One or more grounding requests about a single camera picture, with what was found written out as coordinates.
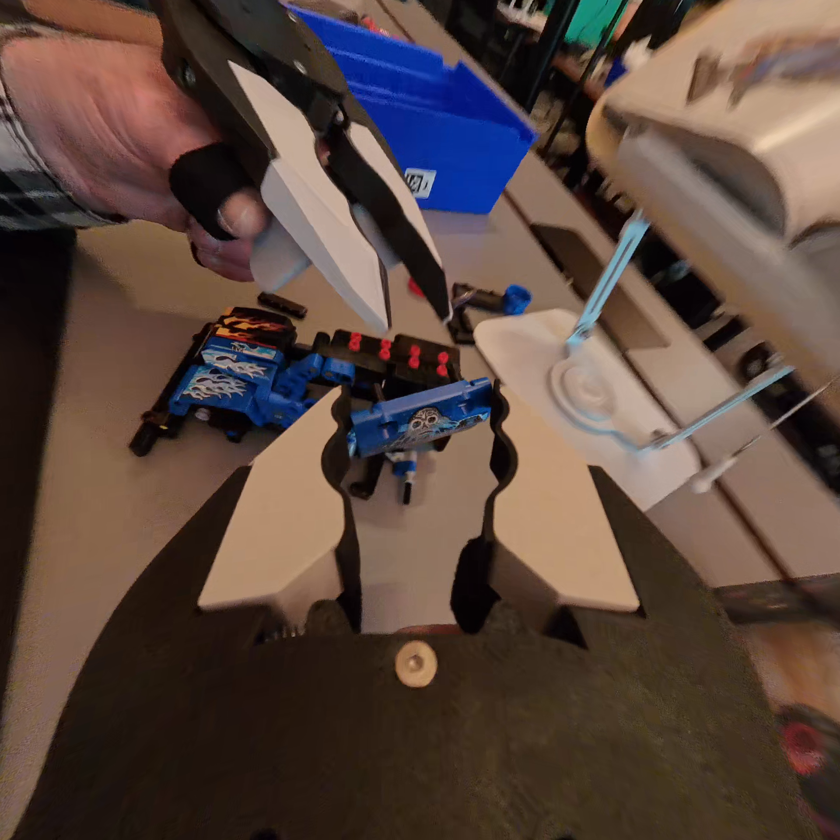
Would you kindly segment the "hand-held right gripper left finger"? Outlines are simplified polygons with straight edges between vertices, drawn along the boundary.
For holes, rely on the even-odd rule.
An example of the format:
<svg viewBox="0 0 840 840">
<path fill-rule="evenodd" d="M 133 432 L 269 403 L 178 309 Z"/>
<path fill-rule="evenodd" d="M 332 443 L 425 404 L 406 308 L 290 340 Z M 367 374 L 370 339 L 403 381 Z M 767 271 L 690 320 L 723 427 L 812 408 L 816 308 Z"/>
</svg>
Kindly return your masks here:
<svg viewBox="0 0 840 840">
<path fill-rule="evenodd" d="M 361 630 L 361 553 L 350 496 L 350 388 L 327 392 L 250 464 L 197 604 L 262 605 L 303 629 L 335 601 Z"/>
</svg>

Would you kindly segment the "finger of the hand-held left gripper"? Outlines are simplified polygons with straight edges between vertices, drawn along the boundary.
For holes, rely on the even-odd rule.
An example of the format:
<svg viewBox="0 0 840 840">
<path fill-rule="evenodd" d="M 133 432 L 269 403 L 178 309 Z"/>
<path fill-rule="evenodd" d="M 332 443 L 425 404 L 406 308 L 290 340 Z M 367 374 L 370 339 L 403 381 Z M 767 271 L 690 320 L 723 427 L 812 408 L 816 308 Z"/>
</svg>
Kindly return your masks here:
<svg viewBox="0 0 840 840">
<path fill-rule="evenodd" d="M 346 121 L 327 135 L 331 177 L 352 205 L 361 207 L 383 244 L 424 294 L 439 321 L 453 311 L 442 260 L 423 214 L 397 165 L 371 129 Z"/>
<path fill-rule="evenodd" d="M 387 271 L 394 251 L 372 216 L 349 203 L 329 178 L 303 114 L 267 80 L 228 64 L 276 149 L 259 189 L 272 220 L 251 251 L 256 285 L 277 293 L 314 266 L 373 331 L 384 334 L 392 327 Z"/>
</svg>

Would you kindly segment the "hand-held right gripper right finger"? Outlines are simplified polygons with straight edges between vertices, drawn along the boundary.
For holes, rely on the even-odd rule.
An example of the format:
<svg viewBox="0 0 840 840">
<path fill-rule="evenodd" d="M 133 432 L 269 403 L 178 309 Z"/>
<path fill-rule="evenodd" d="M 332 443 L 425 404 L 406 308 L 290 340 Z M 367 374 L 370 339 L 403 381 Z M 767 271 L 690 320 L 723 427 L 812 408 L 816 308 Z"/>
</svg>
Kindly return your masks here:
<svg viewBox="0 0 840 840">
<path fill-rule="evenodd" d="M 477 634 L 501 602 L 543 635 L 568 626 L 575 607 L 637 614 L 639 595 L 583 456 L 500 381 L 489 426 L 497 483 L 455 568 L 458 628 Z"/>
</svg>

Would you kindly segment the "blue flame toy brick truck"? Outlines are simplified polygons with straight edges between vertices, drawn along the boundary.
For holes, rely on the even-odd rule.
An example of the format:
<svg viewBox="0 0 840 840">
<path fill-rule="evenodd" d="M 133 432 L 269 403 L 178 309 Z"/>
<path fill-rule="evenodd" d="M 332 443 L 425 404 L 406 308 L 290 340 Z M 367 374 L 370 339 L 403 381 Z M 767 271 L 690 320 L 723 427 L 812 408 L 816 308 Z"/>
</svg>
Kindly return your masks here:
<svg viewBox="0 0 840 840">
<path fill-rule="evenodd" d="M 288 313 L 231 308 L 206 323 L 143 415 L 130 452 L 147 456 L 160 439 L 175 438 L 189 416 L 237 444 L 255 428 L 282 434 L 335 386 L 347 385 L 355 400 L 374 405 L 461 379 L 456 348 L 341 329 L 300 343 Z"/>
</svg>

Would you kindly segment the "blue skull side panel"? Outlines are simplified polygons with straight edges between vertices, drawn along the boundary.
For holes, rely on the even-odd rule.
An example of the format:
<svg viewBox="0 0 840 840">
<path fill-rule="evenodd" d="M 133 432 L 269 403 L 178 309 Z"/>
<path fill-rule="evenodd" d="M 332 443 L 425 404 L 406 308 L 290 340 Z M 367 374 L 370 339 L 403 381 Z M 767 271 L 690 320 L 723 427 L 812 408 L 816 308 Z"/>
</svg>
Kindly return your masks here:
<svg viewBox="0 0 840 840">
<path fill-rule="evenodd" d="M 370 458 L 414 450 L 483 424 L 490 417 L 493 382 L 457 381 L 378 402 L 351 414 L 351 456 Z"/>
</svg>

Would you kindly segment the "person's left forearm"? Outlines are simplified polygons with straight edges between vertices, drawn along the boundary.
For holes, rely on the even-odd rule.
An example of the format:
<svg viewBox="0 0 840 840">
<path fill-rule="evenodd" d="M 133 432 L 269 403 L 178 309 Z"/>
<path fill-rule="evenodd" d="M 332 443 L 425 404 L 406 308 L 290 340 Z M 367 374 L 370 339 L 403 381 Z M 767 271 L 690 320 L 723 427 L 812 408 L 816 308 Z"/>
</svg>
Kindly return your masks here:
<svg viewBox="0 0 840 840">
<path fill-rule="evenodd" d="M 159 55 L 161 29 L 153 15 L 133 3 L 58 2 L 12 12 L 2 22 L 2 47 L 15 37 L 65 35 L 147 46 Z M 28 139 L 2 80 L 2 230 L 91 228 L 124 218 L 100 216 L 70 197 Z"/>
</svg>

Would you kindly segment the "person's left hand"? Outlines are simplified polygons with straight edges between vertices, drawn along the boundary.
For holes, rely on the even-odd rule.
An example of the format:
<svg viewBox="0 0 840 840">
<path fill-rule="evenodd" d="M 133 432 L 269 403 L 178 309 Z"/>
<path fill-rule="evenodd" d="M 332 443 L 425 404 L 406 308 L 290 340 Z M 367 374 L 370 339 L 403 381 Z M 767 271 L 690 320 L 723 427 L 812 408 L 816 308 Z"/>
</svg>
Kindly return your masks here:
<svg viewBox="0 0 840 840">
<path fill-rule="evenodd" d="M 2 80 L 38 156 L 83 208 L 186 234 L 202 266 L 229 280 L 253 280 L 250 253 L 270 220 L 266 206 L 251 187 L 231 195 L 217 213 L 219 227 L 234 237 L 223 241 L 176 200 L 173 164 L 221 139 L 153 48 L 15 37 L 2 47 Z"/>
</svg>

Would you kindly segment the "blue storage bin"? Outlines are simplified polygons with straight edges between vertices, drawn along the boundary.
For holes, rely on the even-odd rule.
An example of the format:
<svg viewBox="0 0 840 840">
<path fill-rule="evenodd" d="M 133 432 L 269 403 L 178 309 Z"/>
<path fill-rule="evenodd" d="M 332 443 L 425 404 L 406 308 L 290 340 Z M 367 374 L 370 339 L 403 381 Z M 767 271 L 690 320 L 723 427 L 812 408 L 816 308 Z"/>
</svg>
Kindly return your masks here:
<svg viewBox="0 0 840 840">
<path fill-rule="evenodd" d="M 292 6 L 336 59 L 397 159 L 418 205 L 487 215 L 538 138 L 463 62 Z"/>
</svg>

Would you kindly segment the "short black beam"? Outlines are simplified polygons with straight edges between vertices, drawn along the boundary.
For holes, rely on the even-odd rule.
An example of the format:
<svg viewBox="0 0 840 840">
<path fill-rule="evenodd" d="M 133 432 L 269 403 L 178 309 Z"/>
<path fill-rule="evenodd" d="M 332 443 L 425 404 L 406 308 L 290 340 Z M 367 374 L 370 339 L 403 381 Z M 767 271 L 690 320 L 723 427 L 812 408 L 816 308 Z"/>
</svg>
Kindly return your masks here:
<svg viewBox="0 0 840 840">
<path fill-rule="evenodd" d="M 308 315 L 307 307 L 274 293 L 260 292 L 257 297 L 257 302 L 262 308 L 291 319 L 303 320 Z"/>
</svg>

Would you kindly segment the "clear round suction cup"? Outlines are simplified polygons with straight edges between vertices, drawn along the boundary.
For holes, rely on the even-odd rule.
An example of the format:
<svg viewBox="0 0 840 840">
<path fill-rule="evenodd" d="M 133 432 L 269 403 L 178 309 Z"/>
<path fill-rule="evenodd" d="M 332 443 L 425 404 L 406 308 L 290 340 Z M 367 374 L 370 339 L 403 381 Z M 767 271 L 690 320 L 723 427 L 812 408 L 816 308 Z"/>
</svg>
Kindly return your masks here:
<svg viewBox="0 0 840 840">
<path fill-rule="evenodd" d="M 583 365 L 570 366 L 563 373 L 563 388 L 570 403 L 581 414 L 604 418 L 615 410 L 612 385 L 597 370 Z"/>
</svg>

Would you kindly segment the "black perforated floor mat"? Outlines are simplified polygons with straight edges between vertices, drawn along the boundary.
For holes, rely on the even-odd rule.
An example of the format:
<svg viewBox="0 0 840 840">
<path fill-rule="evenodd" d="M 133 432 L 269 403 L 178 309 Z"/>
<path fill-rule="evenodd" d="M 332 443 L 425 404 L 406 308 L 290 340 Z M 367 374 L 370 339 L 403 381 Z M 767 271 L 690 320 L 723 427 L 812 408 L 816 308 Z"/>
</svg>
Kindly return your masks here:
<svg viewBox="0 0 840 840">
<path fill-rule="evenodd" d="M 1 237 L 1 692 L 13 653 L 77 234 Z"/>
</svg>

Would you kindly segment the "white truck picture card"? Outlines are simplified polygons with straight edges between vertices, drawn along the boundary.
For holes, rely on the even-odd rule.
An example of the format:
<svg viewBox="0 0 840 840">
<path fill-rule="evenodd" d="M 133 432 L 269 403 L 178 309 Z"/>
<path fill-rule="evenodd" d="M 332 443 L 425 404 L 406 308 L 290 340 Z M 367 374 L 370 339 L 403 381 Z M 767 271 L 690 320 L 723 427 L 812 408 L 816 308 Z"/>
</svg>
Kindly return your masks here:
<svg viewBox="0 0 840 840">
<path fill-rule="evenodd" d="M 723 2 L 628 71 L 591 156 L 801 373 L 838 377 L 838 2 Z"/>
</svg>

